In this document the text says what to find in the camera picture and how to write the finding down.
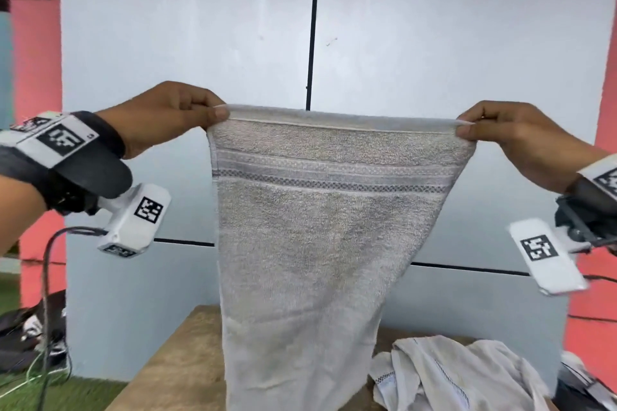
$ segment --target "white towel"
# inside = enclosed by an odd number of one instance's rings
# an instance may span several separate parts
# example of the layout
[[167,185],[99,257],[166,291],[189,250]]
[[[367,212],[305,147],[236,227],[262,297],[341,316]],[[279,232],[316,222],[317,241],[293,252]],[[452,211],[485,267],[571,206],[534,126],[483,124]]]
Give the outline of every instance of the white towel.
[[549,411],[540,375],[499,341],[399,339],[373,358],[370,375],[388,411]]
[[474,151],[460,122],[230,106],[208,131],[228,411],[335,411]]

